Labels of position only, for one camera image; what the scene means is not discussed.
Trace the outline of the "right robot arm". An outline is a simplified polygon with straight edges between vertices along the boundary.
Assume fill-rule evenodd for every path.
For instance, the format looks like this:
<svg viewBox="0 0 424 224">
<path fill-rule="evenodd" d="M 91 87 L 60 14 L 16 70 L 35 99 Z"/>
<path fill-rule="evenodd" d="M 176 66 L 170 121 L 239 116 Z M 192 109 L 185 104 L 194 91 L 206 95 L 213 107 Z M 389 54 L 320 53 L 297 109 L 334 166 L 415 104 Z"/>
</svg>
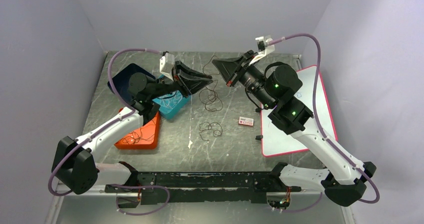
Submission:
<svg viewBox="0 0 424 224">
<path fill-rule="evenodd" d="M 217 58 L 212 64 L 229 87 L 244 86 L 270 110 L 271 123 L 307 147 L 323 164 L 323 169 L 280 163 L 272 170 L 270 186 L 275 191 L 304 188 L 325 194 L 343 207 L 363 201 L 367 185 L 372 185 L 376 166 L 356 159 L 324 130 L 315 109 L 296 97 L 303 83 L 296 71 L 283 62 L 269 64 L 271 74 L 260 72 L 255 64 L 259 54 L 248 51 L 239 57 Z"/>
</svg>

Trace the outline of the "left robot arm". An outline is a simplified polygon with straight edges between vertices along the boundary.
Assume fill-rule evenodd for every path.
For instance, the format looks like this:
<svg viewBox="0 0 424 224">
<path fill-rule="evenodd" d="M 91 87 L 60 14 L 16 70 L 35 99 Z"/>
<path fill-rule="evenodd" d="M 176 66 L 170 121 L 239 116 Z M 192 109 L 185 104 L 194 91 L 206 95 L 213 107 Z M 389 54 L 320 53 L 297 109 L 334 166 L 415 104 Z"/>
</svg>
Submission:
<svg viewBox="0 0 424 224">
<path fill-rule="evenodd" d="M 172 64 L 171 78 L 156 78 L 135 63 L 129 64 L 108 81 L 109 89 L 123 101 L 124 108 L 96 129 L 73 139 L 63 137 L 57 144 L 48 190 L 53 178 L 65 184 L 68 194 L 83 194 L 96 185 L 119 185 L 132 192 L 139 184 L 136 171 L 119 162 L 102 166 L 96 163 L 99 154 L 108 150 L 130 132 L 148 124 L 160 105 L 154 100 L 175 92 L 187 98 L 213 82 L 211 75 L 193 70 L 181 61 Z"/>
</svg>

